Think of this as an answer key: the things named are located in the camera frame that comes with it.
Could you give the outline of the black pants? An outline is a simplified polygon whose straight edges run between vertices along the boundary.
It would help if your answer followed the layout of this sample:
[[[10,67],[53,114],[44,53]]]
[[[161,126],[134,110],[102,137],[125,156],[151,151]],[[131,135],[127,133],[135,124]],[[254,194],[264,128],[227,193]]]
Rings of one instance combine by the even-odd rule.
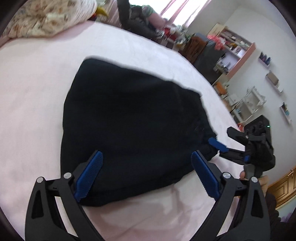
[[[178,182],[191,155],[211,160],[215,138],[199,93],[98,59],[82,62],[64,102],[61,173],[95,151],[102,165],[84,206],[103,206]]]

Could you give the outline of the pink bookshelf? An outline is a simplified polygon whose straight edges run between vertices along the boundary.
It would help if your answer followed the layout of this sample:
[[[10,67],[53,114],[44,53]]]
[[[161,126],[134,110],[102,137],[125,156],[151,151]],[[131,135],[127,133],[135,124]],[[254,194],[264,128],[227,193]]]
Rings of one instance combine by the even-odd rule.
[[[250,42],[227,26],[216,23],[208,32],[208,37],[216,36],[223,44],[224,54],[215,68],[230,80],[256,50],[255,42]]]

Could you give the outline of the wooden chair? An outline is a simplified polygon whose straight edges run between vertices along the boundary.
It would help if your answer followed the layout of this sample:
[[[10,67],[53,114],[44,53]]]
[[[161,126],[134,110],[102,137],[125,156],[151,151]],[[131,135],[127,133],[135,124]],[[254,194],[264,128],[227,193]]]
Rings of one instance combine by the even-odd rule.
[[[207,44],[208,39],[204,40],[201,37],[192,35],[185,46],[179,50],[179,53],[183,57],[185,57],[191,64],[194,64]]]

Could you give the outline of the pink curtain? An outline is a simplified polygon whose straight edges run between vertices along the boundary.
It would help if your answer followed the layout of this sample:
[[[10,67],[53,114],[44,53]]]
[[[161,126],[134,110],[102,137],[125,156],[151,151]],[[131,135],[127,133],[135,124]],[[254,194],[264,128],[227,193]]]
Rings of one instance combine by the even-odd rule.
[[[189,27],[210,2],[211,0],[169,1],[160,15],[167,19],[169,24]]]

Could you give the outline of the dark clothes pile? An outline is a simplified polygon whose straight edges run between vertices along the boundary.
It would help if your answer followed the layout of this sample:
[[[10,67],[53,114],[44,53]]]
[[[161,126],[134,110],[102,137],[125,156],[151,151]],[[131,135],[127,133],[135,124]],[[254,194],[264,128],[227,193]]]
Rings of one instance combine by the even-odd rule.
[[[128,0],[118,0],[117,7],[123,29],[152,40],[161,39],[164,36],[164,30],[157,30],[149,23],[141,6],[131,6]]]

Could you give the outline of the yellow red toy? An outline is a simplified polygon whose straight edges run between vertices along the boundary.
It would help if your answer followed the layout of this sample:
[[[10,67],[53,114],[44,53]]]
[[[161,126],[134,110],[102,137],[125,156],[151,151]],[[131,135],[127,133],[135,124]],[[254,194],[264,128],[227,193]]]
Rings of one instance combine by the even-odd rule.
[[[109,14],[107,13],[107,11],[105,10],[105,8],[98,6],[95,10],[95,13],[91,16],[91,18],[89,20],[91,21],[95,21],[97,19],[98,16],[104,16],[106,18],[109,18]]]

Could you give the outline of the rolled floral duvet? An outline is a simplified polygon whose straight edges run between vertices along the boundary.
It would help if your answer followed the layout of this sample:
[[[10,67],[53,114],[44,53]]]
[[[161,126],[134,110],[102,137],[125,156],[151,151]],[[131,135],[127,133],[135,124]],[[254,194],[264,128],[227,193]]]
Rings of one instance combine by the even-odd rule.
[[[14,14],[1,37],[51,37],[87,21],[96,10],[95,0],[27,1]]]

